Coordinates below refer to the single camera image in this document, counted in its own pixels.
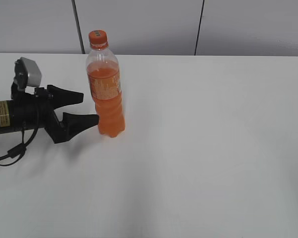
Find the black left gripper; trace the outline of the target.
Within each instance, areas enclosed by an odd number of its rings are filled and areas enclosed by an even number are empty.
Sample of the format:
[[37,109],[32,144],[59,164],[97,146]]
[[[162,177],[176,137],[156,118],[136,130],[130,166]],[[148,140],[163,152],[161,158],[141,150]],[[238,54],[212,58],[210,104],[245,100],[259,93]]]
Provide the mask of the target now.
[[54,85],[34,88],[34,93],[18,91],[11,85],[10,131],[43,128],[55,144],[70,141],[81,132],[97,126],[99,115],[74,115],[63,113],[58,120],[55,109],[83,102],[84,94],[58,88]]

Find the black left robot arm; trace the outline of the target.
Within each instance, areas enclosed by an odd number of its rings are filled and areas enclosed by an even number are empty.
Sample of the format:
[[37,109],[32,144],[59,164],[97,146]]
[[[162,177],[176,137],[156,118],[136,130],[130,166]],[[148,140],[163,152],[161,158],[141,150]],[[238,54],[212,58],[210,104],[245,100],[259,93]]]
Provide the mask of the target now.
[[79,133],[98,125],[99,115],[63,113],[58,120],[55,109],[80,104],[84,94],[54,85],[36,87],[34,93],[11,86],[11,100],[0,101],[0,134],[44,128],[55,144],[70,141]]

